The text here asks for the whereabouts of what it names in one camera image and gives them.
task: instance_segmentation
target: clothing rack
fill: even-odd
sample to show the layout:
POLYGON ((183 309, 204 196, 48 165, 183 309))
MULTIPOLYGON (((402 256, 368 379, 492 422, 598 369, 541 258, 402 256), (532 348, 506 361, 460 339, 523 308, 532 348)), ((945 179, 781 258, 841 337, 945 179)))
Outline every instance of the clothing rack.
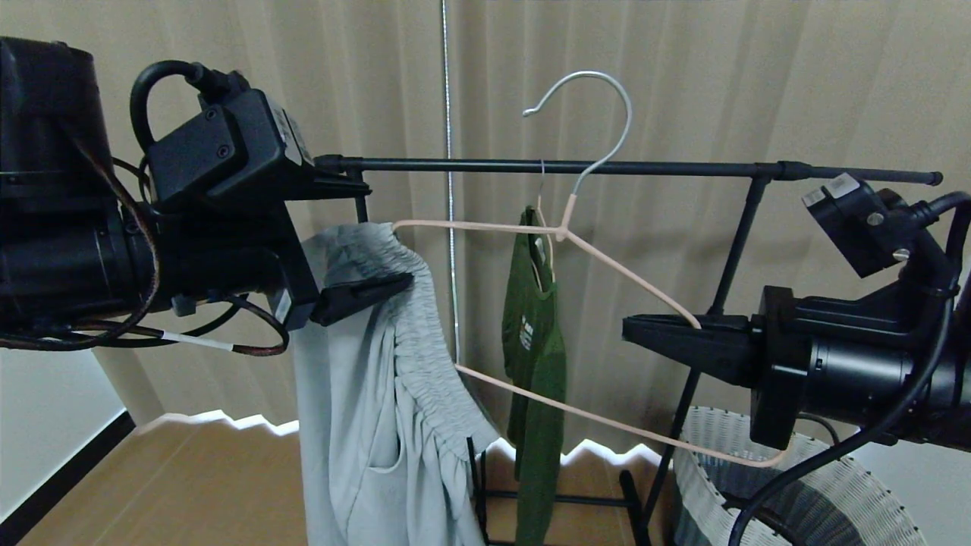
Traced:
MULTIPOLYGON (((342 155, 323 155, 315 158, 317 169, 328 173, 346 174, 354 180, 363 182, 365 171, 397 171, 397 172, 474 172, 474 173, 549 173, 549 174, 580 174, 589 167, 590 161, 540 161, 521 159, 428 159, 428 158, 370 158, 345 157, 342 155)), ((698 163, 698 162, 669 162, 669 161, 609 161, 598 167, 592 174, 624 175, 624 176, 690 176, 690 177, 721 177, 748 178, 749 192, 745 198, 745 207, 738 224, 725 265, 721 270, 719 286, 715 291, 715 298, 708 309, 709 315, 724 313, 724 303, 728 298, 735 272, 742 258, 742 252, 749 239, 749 233, 755 220, 755 213, 762 201, 765 189, 770 183, 779 181, 798 181, 806 179, 832 179, 849 173, 859 179, 872 182, 893 182, 906 184, 921 184, 938 186, 944 176, 939 172, 895 171, 883 169, 858 169, 852 167, 817 167, 800 161, 777 161, 774 163, 698 163)), ((367 203, 364 197, 355 199, 357 219, 367 222, 367 203)), ((701 372, 691 368, 682 389, 681 399, 675 410, 674 420, 668 435, 678 438, 685 424, 687 411, 701 379, 701 372)), ((623 499, 601 498, 575 495, 557 495, 556 502, 574 504, 592 504, 599 506, 619 506, 627 509, 627 516, 634 536, 636 546, 651 546, 648 538, 648 523, 656 508, 661 488, 667 477, 674 447, 665 446, 661 455, 660 466, 654 476, 648 497, 641 507, 641 499, 634 485, 634 478, 629 471, 623 470, 619 474, 620 489, 623 499)), ((470 459, 473 467, 473 481, 477 484, 476 510, 480 516, 483 536, 486 531, 486 497, 500 496, 515 498, 515 492, 490 491, 486 488, 486 454, 480 456, 481 467, 475 470, 475 454, 470 444, 470 459)), ((490 544, 512 544, 511 542, 490 542, 490 544)))

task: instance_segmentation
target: laundry basket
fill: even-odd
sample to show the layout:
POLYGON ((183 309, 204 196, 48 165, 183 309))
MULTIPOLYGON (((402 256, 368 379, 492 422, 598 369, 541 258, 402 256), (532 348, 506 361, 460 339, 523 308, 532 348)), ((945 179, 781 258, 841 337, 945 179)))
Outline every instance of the laundry basket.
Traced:
MULTIPOLYGON (((749 417, 694 407, 682 439, 751 459, 776 452, 749 439, 749 417)), ((782 471, 826 449, 796 434, 792 452, 776 466, 753 468, 686 450, 674 456, 678 485, 678 546, 723 546, 737 507, 782 471)), ((925 546, 900 501, 852 458, 810 473, 764 504, 742 540, 744 546, 925 546)))

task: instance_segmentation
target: light under curtain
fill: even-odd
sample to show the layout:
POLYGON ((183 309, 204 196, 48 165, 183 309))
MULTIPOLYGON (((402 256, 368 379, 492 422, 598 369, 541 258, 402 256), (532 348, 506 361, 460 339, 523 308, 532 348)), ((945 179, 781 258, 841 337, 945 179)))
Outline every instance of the light under curtain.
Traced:
MULTIPOLYGON (((938 189, 895 186, 908 199, 971 189, 971 4, 924 2, 627 2, 449 0, 455 157, 595 159, 617 138, 623 108, 597 82, 563 89, 523 119, 563 75, 608 72, 630 92, 634 123, 618 160, 802 160, 940 170, 938 189)), ((442 10, 439 2, 6 1, 0 32, 62 40, 95 56, 113 152, 138 160, 127 98, 162 58, 239 69, 299 120, 315 154, 442 157, 442 10)), ((162 134, 197 111, 192 93, 163 82, 152 94, 162 134)), ((368 173, 371 219, 444 220, 441 174, 368 173)), ((544 212, 557 223, 575 179, 549 176, 544 212)), ((455 218, 513 222, 535 203, 539 175, 455 174, 455 218)), ((860 282, 803 210, 816 182, 776 182, 766 192, 728 299, 751 314, 766 284, 797 295, 852 297, 887 282, 860 282)), ((591 176, 571 227, 610 256, 704 313, 742 209, 748 182, 591 176)), ((301 235, 354 222, 351 203, 290 206, 301 235)), ((448 232, 403 232, 431 265, 443 332, 451 343, 448 232)), ((513 238, 456 233, 462 363, 504 377, 502 294, 513 238)), ((667 429, 686 376, 679 364, 620 340, 620 319, 664 313, 662 304, 589 256, 556 248, 559 320, 567 343, 569 403, 667 429)), ((173 330, 199 317, 152 318, 173 330)), ((218 334, 272 342, 249 318, 218 334)), ((165 411, 223 409, 295 418, 289 356, 246 358, 197 347, 99 350, 137 421, 165 411)), ((504 428, 509 398, 470 384, 504 428)), ((703 380, 699 404, 748 411, 748 393, 703 380)), ((567 418, 565 450, 591 438, 617 452, 639 439, 567 418)))

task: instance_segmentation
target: brown floor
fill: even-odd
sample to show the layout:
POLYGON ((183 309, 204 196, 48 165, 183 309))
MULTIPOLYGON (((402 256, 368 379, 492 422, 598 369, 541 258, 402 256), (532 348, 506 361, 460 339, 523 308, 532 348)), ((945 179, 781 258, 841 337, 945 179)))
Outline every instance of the brown floor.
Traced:
MULTIPOLYGON (((306 544, 295 432, 237 429, 222 419, 162 420, 136 429, 21 544, 306 544)), ((624 466, 643 494, 652 465, 633 458, 624 466)), ((490 451, 486 471, 490 489, 515 489, 513 465, 502 450, 490 451)), ((562 469, 559 491, 620 497, 619 471, 583 451, 562 469)), ((491 498, 487 506, 489 537, 512 540, 515 501, 491 498)), ((657 531, 654 544, 661 543, 657 531)), ((557 504, 547 543, 634 544, 624 509, 576 504, 557 504)))

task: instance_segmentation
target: beige curtain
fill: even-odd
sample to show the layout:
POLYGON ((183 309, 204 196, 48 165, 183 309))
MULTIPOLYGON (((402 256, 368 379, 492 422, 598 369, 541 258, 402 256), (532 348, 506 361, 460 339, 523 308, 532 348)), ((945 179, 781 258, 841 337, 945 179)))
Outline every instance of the beige curtain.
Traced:
MULTIPOLYGON (((449 76, 458 157, 595 159, 622 128, 602 82, 562 89, 522 119, 568 72, 620 79, 634 102, 623 160, 774 161, 940 170, 942 188, 893 186, 906 198, 970 189, 971 5, 938 2, 593 2, 450 0, 449 76)), ((433 2, 0 3, 0 31, 58 39, 95 54, 114 152, 137 158, 127 93, 165 57, 238 68, 300 120, 317 154, 445 154, 441 5, 433 2)), ((193 114, 188 89, 165 82, 152 127, 193 114)), ((458 219, 516 222, 543 186, 558 222, 570 176, 455 175, 458 219)), ((444 219, 440 174, 372 173, 372 219, 444 219)), ((750 314, 761 287, 850 297, 893 278, 860 282, 799 196, 819 181, 777 182, 765 195, 728 313, 750 314)), ((747 181, 590 177, 572 226, 587 240, 703 313, 715 292, 747 181)), ((353 222, 350 203, 291 206, 309 235, 353 222)), ((406 243, 429 261, 446 338, 452 338, 447 234, 420 229, 406 243)), ((457 233, 460 359, 503 377, 499 345, 509 235, 457 233)), ((666 428, 686 370, 620 341, 620 319, 668 312, 569 245, 556 247, 559 317, 567 339, 569 401, 605 416, 666 428)), ((185 320, 153 318, 173 329, 185 320)), ((273 337, 256 322, 225 339, 273 337)), ((241 417, 294 418, 288 358, 255 359, 172 347, 100 351, 136 417, 222 408, 241 417)), ((508 397, 470 384, 500 424, 508 397)), ((705 380, 696 403, 747 411, 748 394, 705 380)), ((590 437, 617 451, 637 438, 569 419, 568 445, 590 437)))

